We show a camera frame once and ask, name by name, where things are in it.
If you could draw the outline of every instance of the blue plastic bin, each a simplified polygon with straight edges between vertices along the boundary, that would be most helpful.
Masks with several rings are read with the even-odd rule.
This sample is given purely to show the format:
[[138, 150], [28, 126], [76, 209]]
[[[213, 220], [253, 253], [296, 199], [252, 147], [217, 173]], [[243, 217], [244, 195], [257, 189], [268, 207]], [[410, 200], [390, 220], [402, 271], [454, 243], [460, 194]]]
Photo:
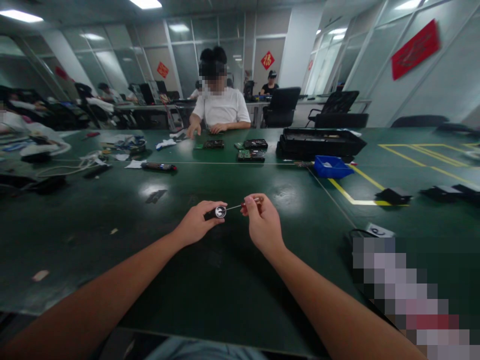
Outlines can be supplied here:
[[[325, 163], [329, 163], [331, 167], [325, 166]], [[343, 160], [336, 156], [317, 155], [313, 167], [321, 178], [342, 179], [354, 173], [353, 169], [345, 165]]]

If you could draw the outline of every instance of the red banner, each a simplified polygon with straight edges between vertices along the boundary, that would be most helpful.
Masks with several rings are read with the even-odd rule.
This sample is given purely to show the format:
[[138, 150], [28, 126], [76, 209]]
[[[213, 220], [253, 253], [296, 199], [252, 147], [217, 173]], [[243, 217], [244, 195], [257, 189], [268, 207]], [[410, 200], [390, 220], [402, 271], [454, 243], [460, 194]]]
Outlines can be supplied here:
[[169, 74], [169, 68], [164, 65], [163, 62], [160, 61], [158, 64], [158, 67], [156, 68], [156, 71], [164, 78], [167, 78], [167, 75]]
[[439, 49], [439, 31], [433, 19], [391, 57], [393, 80], [401, 78]]
[[267, 52], [266, 55], [261, 59], [261, 64], [263, 65], [265, 70], [268, 70], [269, 67], [271, 67], [274, 62], [275, 62], [274, 56], [270, 51]]

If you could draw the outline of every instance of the ceiling light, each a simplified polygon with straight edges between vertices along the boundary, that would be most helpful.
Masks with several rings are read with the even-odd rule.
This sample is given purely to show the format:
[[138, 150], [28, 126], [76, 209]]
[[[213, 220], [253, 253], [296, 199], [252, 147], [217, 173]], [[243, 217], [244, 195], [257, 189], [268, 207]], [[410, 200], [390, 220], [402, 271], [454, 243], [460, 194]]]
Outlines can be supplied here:
[[343, 34], [347, 31], [347, 28], [339, 28], [329, 32], [329, 34]]
[[27, 14], [26, 12], [21, 12], [17, 10], [0, 11], [0, 15], [3, 15], [12, 19], [20, 20], [26, 23], [38, 23], [43, 21], [41, 17]]
[[190, 31], [190, 29], [185, 24], [172, 24], [172, 25], [168, 25], [168, 27], [173, 32], [176, 32], [176, 33], [184, 33], [184, 32]]
[[419, 4], [420, 4], [420, 0], [410, 0], [410, 1], [404, 2], [403, 4], [397, 6], [395, 8], [395, 10], [415, 9]]
[[105, 40], [105, 38], [104, 38], [104, 37], [101, 37], [100, 35], [90, 34], [90, 33], [80, 34], [80, 36], [81, 36], [82, 38], [85, 38], [85, 39], [88, 39], [88, 40], [92, 40], [92, 41], [102, 41], [102, 40]]
[[143, 10], [158, 9], [162, 7], [162, 4], [158, 2], [158, 0], [130, 0], [130, 1]]

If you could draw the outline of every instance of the desk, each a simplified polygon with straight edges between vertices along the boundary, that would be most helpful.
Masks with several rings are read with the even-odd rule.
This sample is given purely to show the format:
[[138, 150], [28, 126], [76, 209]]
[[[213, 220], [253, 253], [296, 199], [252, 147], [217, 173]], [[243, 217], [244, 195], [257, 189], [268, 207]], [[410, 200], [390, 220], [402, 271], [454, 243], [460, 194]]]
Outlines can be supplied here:
[[[86, 132], [67, 137], [72, 150], [47, 166], [77, 164], [79, 156], [97, 150], [101, 136], [81, 141]], [[145, 135], [149, 149], [168, 139], [168, 132], [160, 130], [100, 132]], [[0, 311], [39, 315], [172, 231], [198, 202], [223, 200], [236, 205], [243, 196], [262, 192], [278, 209], [288, 248], [359, 301], [363, 297], [339, 255], [343, 234], [354, 226], [364, 228], [374, 222], [407, 238], [407, 256], [420, 250], [430, 255], [444, 252], [444, 259], [452, 260], [441, 273], [429, 272], [428, 280], [438, 283], [439, 297], [450, 298], [450, 312], [460, 314], [460, 324], [470, 321], [469, 327], [478, 329], [480, 269], [473, 257], [478, 260], [480, 209], [464, 202], [438, 204], [417, 194], [432, 185], [457, 184], [460, 178], [480, 183], [480, 169], [455, 150], [468, 150], [463, 144], [473, 141], [429, 128], [367, 128], [361, 132], [368, 143], [355, 160], [362, 173], [336, 185], [276, 158], [282, 129], [250, 129], [220, 136], [203, 134], [151, 153], [149, 161], [175, 164], [177, 173], [124, 169], [127, 162], [115, 160], [113, 169], [100, 179], [69, 176], [68, 186], [56, 194], [4, 197], [0, 201]], [[265, 164], [237, 163], [234, 143], [258, 138], [269, 144]], [[195, 143], [208, 139], [223, 139], [225, 149], [194, 150]], [[424, 144], [421, 147], [445, 157], [406, 146], [411, 144]], [[35, 165], [34, 169], [15, 156], [9, 154], [0, 169], [15, 168], [17, 174], [28, 175], [45, 167]], [[446, 157], [466, 166], [447, 163]], [[401, 186], [414, 198], [406, 207], [377, 206], [372, 200], [379, 186]], [[158, 190], [167, 192], [156, 204], [146, 203]], [[115, 228], [118, 231], [110, 235]], [[414, 262], [417, 268], [438, 267], [431, 259], [428, 254], [407, 257], [407, 263]], [[40, 270], [50, 274], [41, 282], [32, 282]], [[445, 273], [450, 277], [439, 277]], [[468, 277], [453, 284], [452, 280], [459, 279], [455, 274]], [[325, 354], [306, 317], [252, 244], [248, 219], [236, 211], [228, 213], [225, 224], [202, 241], [175, 255], [120, 326], [292, 354]]]
[[[325, 105], [327, 103], [327, 97], [324, 98], [317, 98], [315, 100], [299, 100], [297, 103], [297, 107], [303, 107], [303, 106], [317, 106], [317, 105]], [[361, 110], [361, 113], [363, 114], [364, 112], [367, 111], [368, 107], [372, 103], [371, 99], [357, 99], [355, 100], [354, 104], [362, 104], [363, 108]], [[258, 102], [247, 102], [246, 107], [247, 109], [250, 110], [253, 108], [253, 127], [260, 129], [263, 121], [263, 109], [267, 107], [270, 103], [267, 101], [258, 101]], [[183, 106], [192, 106], [195, 107], [194, 103], [191, 104], [182, 104]], [[169, 113], [168, 116], [168, 124], [170, 127], [171, 131], [176, 131], [175, 124], [173, 122], [172, 118], [172, 113], [171, 110], [175, 109], [175, 104], [168, 104], [167, 106], [167, 112]], [[115, 106], [115, 109], [119, 111], [127, 111], [127, 110], [165, 110], [165, 105], [118, 105]]]

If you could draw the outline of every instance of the red diamond sign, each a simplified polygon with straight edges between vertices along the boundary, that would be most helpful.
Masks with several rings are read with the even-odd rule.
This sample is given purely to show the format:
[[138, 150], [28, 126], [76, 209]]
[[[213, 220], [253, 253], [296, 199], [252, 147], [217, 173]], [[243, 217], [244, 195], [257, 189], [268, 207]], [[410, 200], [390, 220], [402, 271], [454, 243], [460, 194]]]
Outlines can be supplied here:
[[266, 55], [261, 58], [261, 64], [263, 65], [265, 70], [268, 70], [274, 62], [275, 62], [274, 56], [270, 51], [267, 52]]
[[167, 78], [167, 75], [169, 74], [169, 68], [164, 65], [163, 62], [160, 61], [158, 64], [158, 67], [156, 68], [156, 71], [164, 78]]

